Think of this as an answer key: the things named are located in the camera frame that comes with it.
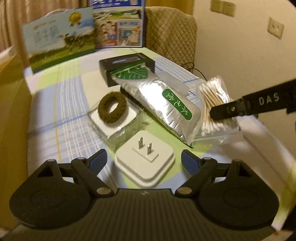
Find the cotton swabs plastic bag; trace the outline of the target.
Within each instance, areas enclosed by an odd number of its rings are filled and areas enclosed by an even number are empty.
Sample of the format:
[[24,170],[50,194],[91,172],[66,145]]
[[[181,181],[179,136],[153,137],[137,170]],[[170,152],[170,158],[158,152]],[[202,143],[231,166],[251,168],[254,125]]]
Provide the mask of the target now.
[[196,145],[221,145],[238,139],[241,130],[236,118],[216,121],[210,117],[211,108],[230,102],[228,90],[220,76],[196,84],[196,101],[201,109],[194,139]]

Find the white power adapter plug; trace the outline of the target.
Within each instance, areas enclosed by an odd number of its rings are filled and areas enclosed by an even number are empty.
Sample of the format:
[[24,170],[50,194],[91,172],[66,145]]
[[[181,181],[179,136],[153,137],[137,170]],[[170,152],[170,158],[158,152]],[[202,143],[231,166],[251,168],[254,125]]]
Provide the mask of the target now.
[[116,151],[114,162],[136,185],[152,188],[174,165],[175,155],[170,145],[139,131]]

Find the dark brown hair scrunchie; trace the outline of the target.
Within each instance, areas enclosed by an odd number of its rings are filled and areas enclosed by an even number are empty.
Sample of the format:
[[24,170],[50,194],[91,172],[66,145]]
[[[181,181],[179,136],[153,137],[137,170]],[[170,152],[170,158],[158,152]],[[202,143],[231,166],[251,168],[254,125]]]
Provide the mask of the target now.
[[127,109],[125,96],[117,91],[112,91],[105,95],[98,105],[98,115],[106,124],[118,121]]

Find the silver green tea pouch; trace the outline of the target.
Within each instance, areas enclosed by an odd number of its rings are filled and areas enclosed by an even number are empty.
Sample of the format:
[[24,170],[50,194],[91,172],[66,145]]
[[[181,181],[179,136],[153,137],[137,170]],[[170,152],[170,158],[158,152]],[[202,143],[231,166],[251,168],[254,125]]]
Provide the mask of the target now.
[[141,64],[114,70],[110,75],[172,134],[186,145],[193,144],[201,110],[186,96]]

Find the black product box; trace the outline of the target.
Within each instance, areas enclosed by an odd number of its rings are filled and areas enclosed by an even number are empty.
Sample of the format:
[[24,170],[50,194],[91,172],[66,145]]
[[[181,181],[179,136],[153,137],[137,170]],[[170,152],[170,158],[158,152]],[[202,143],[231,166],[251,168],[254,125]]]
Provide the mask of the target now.
[[116,86],[117,83],[111,78],[112,71],[132,64],[142,63],[144,63],[152,73],[155,73],[155,61],[142,53],[133,53],[99,60],[99,67],[107,86],[113,87]]

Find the plaid tablecloth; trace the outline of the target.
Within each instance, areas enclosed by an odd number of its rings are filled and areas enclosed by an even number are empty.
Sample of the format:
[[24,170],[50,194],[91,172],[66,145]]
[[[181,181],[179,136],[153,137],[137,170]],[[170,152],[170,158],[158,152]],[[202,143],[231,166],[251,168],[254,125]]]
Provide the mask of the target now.
[[[100,73],[99,61],[137,52],[135,48],[103,49],[37,74],[25,70],[33,96],[28,127],[28,172],[33,173],[47,159],[69,163],[89,157],[105,147],[88,122],[87,113],[110,91]],[[239,119],[240,132],[225,144],[214,141],[196,142],[192,152],[198,157],[212,157],[221,163],[243,160],[280,200],[273,222],[283,228],[295,189],[295,159],[267,128],[254,117]]]

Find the brown cardboard box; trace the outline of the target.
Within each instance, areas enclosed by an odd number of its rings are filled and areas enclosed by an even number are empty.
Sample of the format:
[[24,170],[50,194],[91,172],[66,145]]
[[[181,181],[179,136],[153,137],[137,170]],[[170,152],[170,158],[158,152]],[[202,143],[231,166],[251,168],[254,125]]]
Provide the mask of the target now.
[[1,228],[16,226],[9,202],[27,179],[27,131],[32,96],[19,54],[1,63]]

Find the quilted beige chair cover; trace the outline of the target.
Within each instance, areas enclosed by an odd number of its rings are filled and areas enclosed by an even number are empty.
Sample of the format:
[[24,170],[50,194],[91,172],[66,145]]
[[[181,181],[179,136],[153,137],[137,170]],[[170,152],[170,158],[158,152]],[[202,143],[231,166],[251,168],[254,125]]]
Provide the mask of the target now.
[[197,23],[193,16],[166,6],[148,6],[144,15],[144,46],[179,66],[194,61]]

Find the white appliance box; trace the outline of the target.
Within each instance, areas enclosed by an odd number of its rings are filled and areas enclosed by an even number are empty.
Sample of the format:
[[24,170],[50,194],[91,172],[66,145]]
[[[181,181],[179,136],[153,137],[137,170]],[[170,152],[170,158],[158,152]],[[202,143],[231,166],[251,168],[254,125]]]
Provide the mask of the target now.
[[15,55],[15,47],[14,46],[10,46],[7,49],[5,49],[4,51],[0,52],[0,63],[4,63],[6,61],[8,61],[11,57],[13,57]]

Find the light blue milk carton box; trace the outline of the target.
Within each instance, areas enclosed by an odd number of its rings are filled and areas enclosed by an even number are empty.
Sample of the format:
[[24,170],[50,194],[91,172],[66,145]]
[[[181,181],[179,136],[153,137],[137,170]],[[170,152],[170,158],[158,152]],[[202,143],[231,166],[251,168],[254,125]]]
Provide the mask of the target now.
[[68,9],[22,26],[27,58],[33,73],[93,53],[93,8]]

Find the dark blue milk carton box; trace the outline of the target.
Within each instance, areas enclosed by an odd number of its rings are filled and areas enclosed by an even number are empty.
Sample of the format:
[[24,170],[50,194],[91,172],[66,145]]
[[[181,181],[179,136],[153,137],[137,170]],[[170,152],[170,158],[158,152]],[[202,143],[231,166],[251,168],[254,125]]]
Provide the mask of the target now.
[[145,1],[89,1],[96,48],[142,47]]

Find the beige curtain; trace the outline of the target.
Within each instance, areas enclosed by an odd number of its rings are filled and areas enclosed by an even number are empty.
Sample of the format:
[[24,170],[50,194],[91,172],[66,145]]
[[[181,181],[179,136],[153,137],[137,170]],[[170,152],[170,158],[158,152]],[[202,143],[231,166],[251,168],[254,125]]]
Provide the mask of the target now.
[[21,27],[56,9],[88,6],[88,1],[1,1],[1,51],[22,48]]

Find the single wall socket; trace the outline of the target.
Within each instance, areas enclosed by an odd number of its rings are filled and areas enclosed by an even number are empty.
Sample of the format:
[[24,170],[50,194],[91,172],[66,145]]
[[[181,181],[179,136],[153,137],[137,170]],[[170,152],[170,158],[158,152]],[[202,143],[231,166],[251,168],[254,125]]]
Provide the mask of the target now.
[[269,17],[267,32],[269,32],[271,35],[281,40],[284,28],[284,24],[274,20],[272,17]]

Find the double wall socket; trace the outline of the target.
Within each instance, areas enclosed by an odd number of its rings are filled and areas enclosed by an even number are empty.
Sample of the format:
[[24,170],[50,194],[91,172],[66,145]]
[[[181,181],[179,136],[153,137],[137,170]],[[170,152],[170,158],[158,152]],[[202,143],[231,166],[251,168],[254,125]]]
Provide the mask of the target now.
[[234,17],[236,4],[228,1],[211,0],[210,11]]

